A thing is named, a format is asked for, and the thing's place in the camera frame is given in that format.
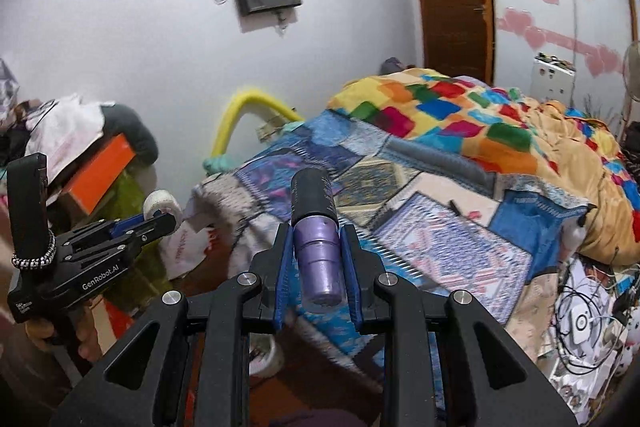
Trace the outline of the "person's left hand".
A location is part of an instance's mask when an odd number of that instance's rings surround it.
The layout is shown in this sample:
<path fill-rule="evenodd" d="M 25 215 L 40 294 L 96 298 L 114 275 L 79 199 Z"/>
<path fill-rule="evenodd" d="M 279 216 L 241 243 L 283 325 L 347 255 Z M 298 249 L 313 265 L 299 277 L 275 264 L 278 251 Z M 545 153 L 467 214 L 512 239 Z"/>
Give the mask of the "person's left hand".
<path fill-rule="evenodd" d="M 94 325 L 91 305 L 92 302 L 87 301 L 82 306 L 81 314 L 75 321 L 75 334 L 79 341 L 78 353 L 81 358 L 89 362 L 96 362 L 102 357 L 102 349 L 96 325 Z M 40 351 L 52 351 L 53 345 L 50 339 L 56 335 L 56 330 L 50 322 L 35 319 L 27 321 L 24 326 L 27 337 Z"/>

